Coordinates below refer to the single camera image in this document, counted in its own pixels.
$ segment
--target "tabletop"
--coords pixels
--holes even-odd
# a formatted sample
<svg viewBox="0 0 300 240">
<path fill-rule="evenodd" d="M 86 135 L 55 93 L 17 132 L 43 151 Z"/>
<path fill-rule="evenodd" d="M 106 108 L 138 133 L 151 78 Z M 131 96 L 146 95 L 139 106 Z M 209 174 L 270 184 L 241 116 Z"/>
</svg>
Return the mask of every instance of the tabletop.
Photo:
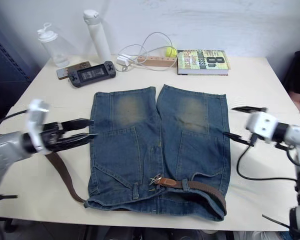
<svg viewBox="0 0 300 240">
<path fill-rule="evenodd" d="M 93 58 L 72 58 L 72 64 Z M 32 99 L 40 98 L 50 104 L 46 123 L 90 118 L 95 92 L 114 92 L 155 86 L 157 95 L 164 84 L 196 92 L 226 94 L 229 126 L 234 134 L 249 136 L 245 130 L 248 114 L 230 110 L 249 105 L 268 107 L 269 113 L 287 124 L 300 125 L 300 114 L 281 83 L 261 57 L 229 57 L 229 76 L 183 76 L 176 69 L 156 72 L 136 68 L 118 72 L 113 79 L 73 88 L 58 80 L 56 67 L 49 61 L 9 114 L 22 111 Z M 25 115 L 18 115 L 0 125 L 0 133 L 25 130 Z M 88 132 L 88 128 L 76 132 Z M 197 216 L 170 216 L 129 211 L 102 211 L 84 208 L 74 201 L 54 167 L 40 154 L 13 164 L 5 175 L 0 194 L 18 194 L 17 199 L 0 201 L 0 217 L 72 224 L 159 227 L 236 231 L 286 231 L 287 229 L 262 217 L 265 214 L 289 223 L 289 209 L 297 205 L 294 182 L 286 180 L 250 181 L 238 176 L 236 163 L 245 145 L 230 142 L 231 177 L 225 200 L 224 221 L 213 222 Z M 84 199 L 88 195 L 90 177 L 89 145 L 59 153 L 69 170 L 74 188 Z M 258 141 L 240 165 L 250 177 L 296 177 L 295 168 L 284 151 L 273 144 Z"/>
</svg>

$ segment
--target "book cover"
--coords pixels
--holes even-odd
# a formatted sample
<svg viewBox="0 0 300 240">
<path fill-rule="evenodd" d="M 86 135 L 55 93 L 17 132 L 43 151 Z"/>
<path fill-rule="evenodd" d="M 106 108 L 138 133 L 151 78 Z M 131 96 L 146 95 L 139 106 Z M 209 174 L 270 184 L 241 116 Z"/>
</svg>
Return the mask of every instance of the book cover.
<svg viewBox="0 0 300 240">
<path fill-rule="evenodd" d="M 178 74 L 227 75 L 230 64 L 222 50 L 178 50 Z"/>
</svg>

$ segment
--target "white bottle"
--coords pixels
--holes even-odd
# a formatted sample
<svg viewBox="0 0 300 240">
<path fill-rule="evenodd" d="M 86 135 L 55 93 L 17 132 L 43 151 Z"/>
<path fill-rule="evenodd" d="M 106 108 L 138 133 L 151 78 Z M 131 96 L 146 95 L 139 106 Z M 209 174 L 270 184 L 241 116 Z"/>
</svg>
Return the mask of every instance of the white bottle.
<svg viewBox="0 0 300 240">
<path fill-rule="evenodd" d="M 62 41 L 58 38 L 58 34 L 51 30 L 46 31 L 50 26 L 51 23 L 46 22 L 43 29 L 37 31 L 39 34 L 38 40 L 53 59 L 54 64 L 59 68 L 64 68 L 69 65 L 69 60 L 63 51 Z"/>
<path fill-rule="evenodd" d="M 99 13 L 91 9 L 85 10 L 83 12 L 83 19 L 88 26 L 90 36 L 93 40 L 93 44 L 101 63 L 104 63 L 105 61 L 112 61 L 109 45 L 104 28 L 101 24 Z"/>
</svg>

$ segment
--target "white wall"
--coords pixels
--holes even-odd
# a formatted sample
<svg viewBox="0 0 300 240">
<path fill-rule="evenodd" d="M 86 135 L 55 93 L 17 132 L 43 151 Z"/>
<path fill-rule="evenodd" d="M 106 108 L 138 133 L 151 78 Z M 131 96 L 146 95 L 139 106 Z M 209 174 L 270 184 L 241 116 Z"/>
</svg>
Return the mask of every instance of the white wall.
<svg viewBox="0 0 300 240">
<path fill-rule="evenodd" d="M 37 30 L 45 22 L 68 40 L 71 53 L 95 53 L 82 17 L 89 8 L 104 18 L 113 54 L 161 31 L 179 49 L 267 57 L 282 79 L 300 50 L 300 0 L 0 0 L 0 29 L 28 64 L 42 67 L 48 55 Z"/>
</svg>

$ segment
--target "tennis ball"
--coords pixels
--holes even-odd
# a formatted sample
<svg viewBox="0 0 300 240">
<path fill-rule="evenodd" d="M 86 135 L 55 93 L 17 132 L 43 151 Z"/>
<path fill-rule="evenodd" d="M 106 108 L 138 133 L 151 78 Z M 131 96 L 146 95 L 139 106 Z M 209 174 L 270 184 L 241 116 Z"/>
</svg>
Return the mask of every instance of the tennis ball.
<svg viewBox="0 0 300 240">
<path fill-rule="evenodd" d="M 177 49 L 174 47 L 168 46 L 166 48 L 165 56 L 168 58 L 175 58 L 177 56 Z"/>
</svg>

